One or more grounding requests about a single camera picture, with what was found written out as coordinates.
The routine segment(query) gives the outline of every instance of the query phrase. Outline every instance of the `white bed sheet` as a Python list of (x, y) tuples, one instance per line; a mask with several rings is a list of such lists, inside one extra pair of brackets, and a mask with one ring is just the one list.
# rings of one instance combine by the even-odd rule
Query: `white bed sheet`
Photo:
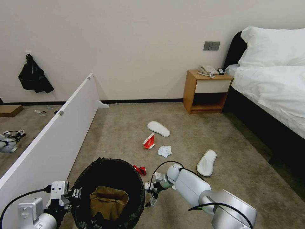
[(238, 67), (232, 87), (305, 139), (305, 66)]
[(235, 72), (237, 71), (237, 68), (239, 67), (239, 64), (235, 64), (235, 65), (229, 65), (226, 69), (225, 69), (225, 73), (229, 74), (230, 76), (234, 77)]

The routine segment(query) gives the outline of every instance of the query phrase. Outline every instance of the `wooden nightstand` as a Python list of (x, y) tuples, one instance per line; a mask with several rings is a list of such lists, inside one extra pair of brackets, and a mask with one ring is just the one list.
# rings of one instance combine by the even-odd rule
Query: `wooden nightstand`
[(184, 86), (183, 104), (189, 114), (221, 113), (233, 77), (224, 74), (214, 78), (188, 70)]

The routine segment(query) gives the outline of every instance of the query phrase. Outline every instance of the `light switch panel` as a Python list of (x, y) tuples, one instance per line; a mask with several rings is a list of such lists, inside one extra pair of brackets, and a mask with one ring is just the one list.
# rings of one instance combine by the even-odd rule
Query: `light switch panel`
[(204, 43), (204, 47), (203, 47), (203, 50), (210, 50), (210, 41), (206, 41), (205, 43)]
[(206, 41), (203, 50), (216, 51), (219, 49), (220, 41)]
[(218, 50), (220, 45), (220, 41), (213, 41), (211, 50)]

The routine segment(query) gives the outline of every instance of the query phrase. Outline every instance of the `trash can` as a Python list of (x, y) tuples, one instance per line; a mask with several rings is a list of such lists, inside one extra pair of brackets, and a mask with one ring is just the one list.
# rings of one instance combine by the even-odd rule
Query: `trash can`
[[(106, 220), (99, 212), (91, 216), (90, 194), (98, 186), (106, 186), (125, 191), (129, 201), (115, 221)], [(139, 173), (131, 164), (120, 159), (98, 158), (78, 177), (73, 189), (81, 188), (81, 197), (72, 203), (71, 213), (78, 228), (133, 228), (145, 204), (145, 190)]]

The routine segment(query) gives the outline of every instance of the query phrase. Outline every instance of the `black bag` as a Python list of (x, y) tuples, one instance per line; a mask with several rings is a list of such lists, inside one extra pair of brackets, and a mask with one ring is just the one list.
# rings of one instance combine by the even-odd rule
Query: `black bag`
[(18, 78), (26, 90), (34, 90), (36, 93), (45, 91), (50, 93), (54, 90), (44, 75), (44, 71), (36, 64), (30, 54), (26, 55), (26, 62)]
[[(129, 201), (117, 220), (104, 219), (100, 212), (91, 216), (90, 194), (98, 186), (123, 190), (128, 194)], [(75, 224), (80, 229), (133, 228), (144, 210), (145, 190), (142, 179), (126, 161), (99, 157), (81, 173), (72, 190), (80, 188), (80, 200), (72, 202), (71, 209)]]

